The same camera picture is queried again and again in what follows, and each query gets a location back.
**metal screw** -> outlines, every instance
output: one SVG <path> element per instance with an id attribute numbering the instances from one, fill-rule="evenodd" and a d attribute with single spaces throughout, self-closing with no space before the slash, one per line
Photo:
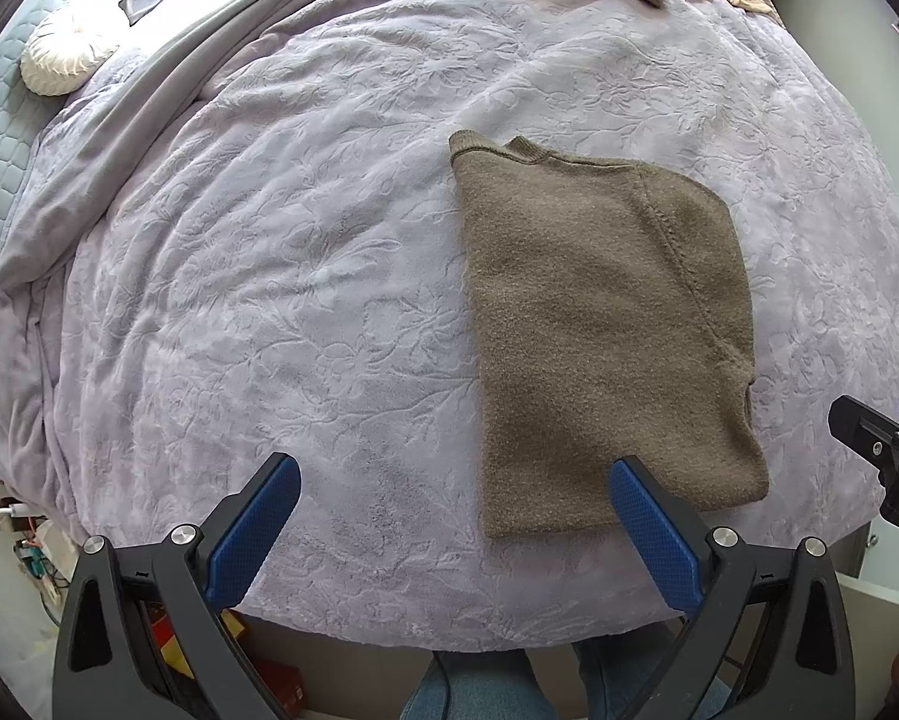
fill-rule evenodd
<path id="1" fill-rule="evenodd" d="M 102 536 L 90 536 L 86 541 L 83 541 L 83 552 L 86 555 L 95 555 L 105 546 L 105 538 Z"/>
<path id="2" fill-rule="evenodd" d="M 196 538 L 196 529 L 192 525 L 181 525 L 173 529 L 169 538 L 172 538 L 174 544 L 188 544 Z"/>
<path id="3" fill-rule="evenodd" d="M 716 528 L 712 532 L 712 541 L 721 547 L 734 547 L 739 543 L 739 536 L 732 528 Z"/>
<path id="4" fill-rule="evenodd" d="M 825 543 L 822 541 L 822 538 L 816 538 L 813 536 L 812 538 L 807 538 L 806 543 L 806 552 L 815 557 L 822 557 L 825 555 Z"/>

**person's leg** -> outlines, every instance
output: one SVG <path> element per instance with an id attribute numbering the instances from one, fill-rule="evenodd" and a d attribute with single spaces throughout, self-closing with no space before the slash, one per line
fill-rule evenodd
<path id="1" fill-rule="evenodd" d="M 587 638 L 573 644 L 579 675 L 590 702 L 590 720 L 614 720 L 628 707 L 675 640 L 664 624 L 654 623 L 613 637 Z M 729 688 L 719 679 L 696 710 L 694 720 L 708 720 L 723 707 Z"/>
<path id="2" fill-rule="evenodd" d="M 447 686 L 447 720 L 558 720 L 523 650 L 434 654 L 400 720 L 443 720 Z"/>

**bed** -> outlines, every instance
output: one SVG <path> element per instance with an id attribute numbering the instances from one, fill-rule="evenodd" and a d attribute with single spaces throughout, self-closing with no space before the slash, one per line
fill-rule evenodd
<path id="1" fill-rule="evenodd" d="M 347 640 L 543 646 L 671 614 L 625 533 L 489 541 L 446 142 L 685 173 L 753 294 L 748 541 L 875 515 L 833 399 L 899 399 L 899 202 L 844 98 L 724 0 L 165 0 L 43 129 L 0 231 L 0 474 L 74 538 L 198 522 L 279 449 L 244 610 Z"/>

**brown garment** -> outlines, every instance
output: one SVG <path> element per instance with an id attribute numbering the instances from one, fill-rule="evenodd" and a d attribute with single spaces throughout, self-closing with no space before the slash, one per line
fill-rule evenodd
<path id="1" fill-rule="evenodd" d="M 483 390 L 491 538 L 618 522 L 638 455 L 700 511 L 765 497 L 753 309 L 729 209 L 663 167 L 449 140 Z"/>

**white pleated cushion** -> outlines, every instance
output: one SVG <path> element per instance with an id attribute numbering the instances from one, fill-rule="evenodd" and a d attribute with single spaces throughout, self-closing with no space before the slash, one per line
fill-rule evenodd
<path id="1" fill-rule="evenodd" d="M 119 5 L 92 0 L 50 13 L 33 30 L 19 66 L 23 82 L 45 97 L 79 89 L 112 56 L 130 30 Z"/>

